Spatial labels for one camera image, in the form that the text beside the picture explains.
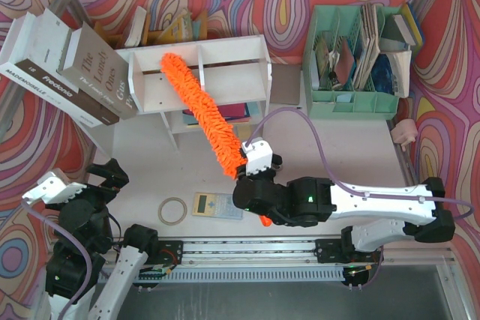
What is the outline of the clear tape roll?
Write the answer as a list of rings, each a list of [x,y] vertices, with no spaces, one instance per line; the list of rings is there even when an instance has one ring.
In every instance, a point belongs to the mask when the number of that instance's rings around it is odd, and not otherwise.
[[[158,219],[166,226],[176,226],[187,216],[187,209],[184,200],[177,197],[167,198],[158,207]]]

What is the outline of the orange microfiber duster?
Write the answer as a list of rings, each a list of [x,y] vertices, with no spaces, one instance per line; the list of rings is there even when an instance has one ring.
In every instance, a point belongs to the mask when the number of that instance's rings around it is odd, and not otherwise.
[[[214,99],[204,90],[184,59],[168,52],[160,60],[160,69],[180,100],[199,122],[223,173],[237,178],[237,168],[247,163],[241,155],[241,141],[233,126],[221,115]]]

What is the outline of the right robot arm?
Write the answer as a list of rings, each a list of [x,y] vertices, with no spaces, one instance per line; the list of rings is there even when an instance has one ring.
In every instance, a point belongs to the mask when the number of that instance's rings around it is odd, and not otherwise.
[[[426,184],[368,189],[303,177],[282,185],[259,173],[237,180],[232,201],[277,226],[308,228],[347,217],[370,218],[371,223],[344,228],[340,248],[371,253],[407,238],[427,244],[450,241],[455,233],[453,215],[441,201],[431,201],[430,194]]]

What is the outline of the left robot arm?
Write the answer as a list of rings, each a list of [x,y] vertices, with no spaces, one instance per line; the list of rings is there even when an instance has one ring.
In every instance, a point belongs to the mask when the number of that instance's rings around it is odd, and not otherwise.
[[[107,205],[129,177],[115,159],[91,164],[99,185],[70,182],[60,169],[39,181],[40,198],[58,211],[58,241],[46,264],[53,319],[117,319],[140,268],[159,249],[154,229],[134,224],[115,241]]]

